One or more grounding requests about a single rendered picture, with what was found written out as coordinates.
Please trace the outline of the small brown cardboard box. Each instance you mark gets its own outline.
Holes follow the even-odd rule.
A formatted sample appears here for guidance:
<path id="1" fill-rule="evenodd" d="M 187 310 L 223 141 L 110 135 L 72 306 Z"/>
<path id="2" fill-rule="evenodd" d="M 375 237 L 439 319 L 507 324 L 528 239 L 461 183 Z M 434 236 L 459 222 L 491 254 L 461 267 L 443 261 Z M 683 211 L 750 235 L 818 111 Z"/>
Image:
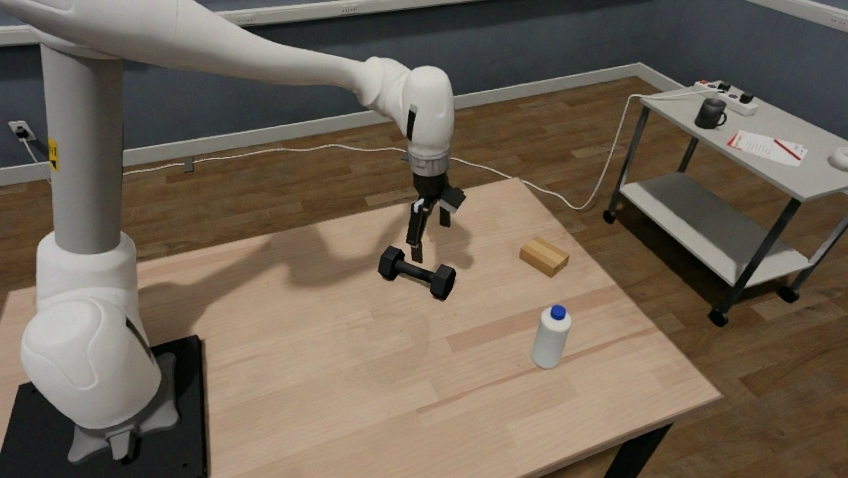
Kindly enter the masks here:
<path id="1" fill-rule="evenodd" d="M 520 249 L 519 258 L 548 277 L 567 266 L 569 254 L 536 236 Z"/>

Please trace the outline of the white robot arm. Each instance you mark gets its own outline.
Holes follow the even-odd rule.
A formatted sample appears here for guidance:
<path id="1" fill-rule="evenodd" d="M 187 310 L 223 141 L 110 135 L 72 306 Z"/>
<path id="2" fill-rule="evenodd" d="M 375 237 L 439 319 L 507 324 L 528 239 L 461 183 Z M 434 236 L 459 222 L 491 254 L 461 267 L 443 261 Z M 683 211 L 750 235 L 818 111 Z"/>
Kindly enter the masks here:
<path id="1" fill-rule="evenodd" d="M 128 463 L 137 439 L 181 420 L 177 358 L 154 358 L 147 347 L 136 248 L 121 231 L 123 59 L 345 88 L 396 123 L 414 174 L 449 168 L 453 96 L 439 69 L 283 46 L 193 0 L 0 0 L 0 8 L 40 41 L 54 221 L 38 245 L 37 315 L 20 356 L 37 389 L 75 422 L 74 465 L 111 445 L 114 463 Z"/>

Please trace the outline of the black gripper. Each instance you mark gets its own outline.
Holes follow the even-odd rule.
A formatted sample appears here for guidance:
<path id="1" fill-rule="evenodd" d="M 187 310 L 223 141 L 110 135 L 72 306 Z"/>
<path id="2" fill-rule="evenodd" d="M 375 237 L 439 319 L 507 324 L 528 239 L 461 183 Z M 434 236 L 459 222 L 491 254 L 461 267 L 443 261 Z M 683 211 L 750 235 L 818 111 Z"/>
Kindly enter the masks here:
<path id="1" fill-rule="evenodd" d="M 422 243 L 421 238 L 427 221 L 430 216 L 433 206 L 438 202 L 433 193 L 442 192 L 445 187 L 448 188 L 448 177 L 446 171 L 438 176 L 423 177 L 412 172 L 413 187 L 418 193 L 418 202 L 411 203 L 410 217 L 406 233 L 405 244 L 410 246 L 411 261 L 422 263 Z M 423 211 L 427 209 L 428 211 Z M 449 228 L 450 213 L 439 206 L 439 225 Z"/>

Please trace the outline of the white bottle with blue cap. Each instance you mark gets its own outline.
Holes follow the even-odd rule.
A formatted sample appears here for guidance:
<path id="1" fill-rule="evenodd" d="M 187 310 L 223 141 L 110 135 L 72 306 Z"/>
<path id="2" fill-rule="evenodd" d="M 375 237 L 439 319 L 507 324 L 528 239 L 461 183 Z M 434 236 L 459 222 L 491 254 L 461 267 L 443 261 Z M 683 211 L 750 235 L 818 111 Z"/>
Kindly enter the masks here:
<path id="1" fill-rule="evenodd" d="M 534 345 L 531 351 L 533 362 L 544 369 L 555 368 L 572 325 L 570 315 L 561 305 L 545 309 L 540 317 Z"/>

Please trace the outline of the black hex dumbbell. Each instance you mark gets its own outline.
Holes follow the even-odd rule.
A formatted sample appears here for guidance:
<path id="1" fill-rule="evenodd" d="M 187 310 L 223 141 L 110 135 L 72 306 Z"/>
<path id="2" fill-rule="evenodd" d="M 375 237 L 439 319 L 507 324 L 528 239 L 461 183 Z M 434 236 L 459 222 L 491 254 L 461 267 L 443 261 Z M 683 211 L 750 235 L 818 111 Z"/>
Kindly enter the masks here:
<path id="1" fill-rule="evenodd" d="M 405 254 L 401 249 L 389 245 L 389 247 L 381 255 L 377 272 L 383 277 L 391 280 L 394 280 L 401 272 L 431 283 L 431 294 L 446 300 L 454 285 L 456 277 L 455 269 L 441 264 L 434 273 L 406 263 L 404 262 L 404 258 Z"/>

